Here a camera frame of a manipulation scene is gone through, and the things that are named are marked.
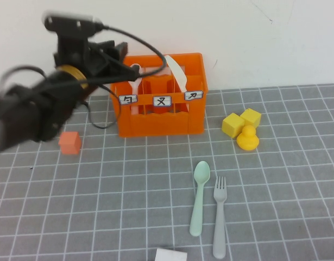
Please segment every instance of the orange cube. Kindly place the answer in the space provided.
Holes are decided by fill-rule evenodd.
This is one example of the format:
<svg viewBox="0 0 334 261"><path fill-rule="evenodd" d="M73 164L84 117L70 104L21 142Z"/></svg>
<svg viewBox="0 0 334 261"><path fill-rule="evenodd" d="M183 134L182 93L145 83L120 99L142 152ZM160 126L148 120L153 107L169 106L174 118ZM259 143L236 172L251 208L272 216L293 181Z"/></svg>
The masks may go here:
<svg viewBox="0 0 334 261"><path fill-rule="evenodd" d="M60 135L58 145L62 154L79 154L81 149L81 139L78 132L63 132Z"/></svg>

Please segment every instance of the fork handle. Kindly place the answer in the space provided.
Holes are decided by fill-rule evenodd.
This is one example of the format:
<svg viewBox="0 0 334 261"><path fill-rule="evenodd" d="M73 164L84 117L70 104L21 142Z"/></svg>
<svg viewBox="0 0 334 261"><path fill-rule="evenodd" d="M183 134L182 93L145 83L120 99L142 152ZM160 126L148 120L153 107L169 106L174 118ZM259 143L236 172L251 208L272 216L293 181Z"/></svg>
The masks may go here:
<svg viewBox="0 0 334 261"><path fill-rule="evenodd" d="M212 254L218 259L222 259L226 256L225 216L223 211L223 202L217 203Z"/></svg>

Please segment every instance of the yellow cube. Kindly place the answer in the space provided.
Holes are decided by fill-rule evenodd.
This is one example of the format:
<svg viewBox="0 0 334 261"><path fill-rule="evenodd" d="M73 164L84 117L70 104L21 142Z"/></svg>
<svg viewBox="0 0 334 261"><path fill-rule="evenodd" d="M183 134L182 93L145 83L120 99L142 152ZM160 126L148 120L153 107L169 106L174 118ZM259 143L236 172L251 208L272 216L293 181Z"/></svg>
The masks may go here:
<svg viewBox="0 0 334 261"><path fill-rule="evenodd" d="M245 121L235 113L231 113L222 121L222 131L231 138L235 138L242 132Z"/></svg>
<svg viewBox="0 0 334 261"><path fill-rule="evenodd" d="M252 125L257 128L260 125L261 113L249 108L242 113L241 118L244 119L245 125Z"/></svg>

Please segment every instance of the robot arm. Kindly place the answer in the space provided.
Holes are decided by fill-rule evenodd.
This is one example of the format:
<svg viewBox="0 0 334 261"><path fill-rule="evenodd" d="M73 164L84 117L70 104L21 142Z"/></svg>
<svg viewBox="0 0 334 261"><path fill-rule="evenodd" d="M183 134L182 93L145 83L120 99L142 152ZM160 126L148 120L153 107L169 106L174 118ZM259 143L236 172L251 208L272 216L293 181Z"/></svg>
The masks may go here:
<svg viewBox="0 0 334 261"><path fill-rule="evenodd" d="M15 85L0 94L0 151L26 140L53 139L73 110L102 84L135 81L161 71L164 56L143 40L124 31L104 26L101 22L60 15L45 17L45 27L58 35L54 54L55 71L31 88ZM88 42L102 30L114 30L138 40L162 59L154 72L139 74L139 67L128 67L123 60L128 52L126 42ZM19 69L8 72L9 76Z"/></svg>

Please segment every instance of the white paper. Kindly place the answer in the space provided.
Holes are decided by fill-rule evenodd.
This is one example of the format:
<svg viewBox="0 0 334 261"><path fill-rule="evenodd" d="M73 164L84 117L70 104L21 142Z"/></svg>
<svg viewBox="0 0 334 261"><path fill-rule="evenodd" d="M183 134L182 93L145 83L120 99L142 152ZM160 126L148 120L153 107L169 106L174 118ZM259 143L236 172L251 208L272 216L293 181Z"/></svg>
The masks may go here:
<svg viewBox="0 0 334 261"><path fill-rule="evenodd" d="M155 261L186 261L187 253L158 248Z"/></svg>

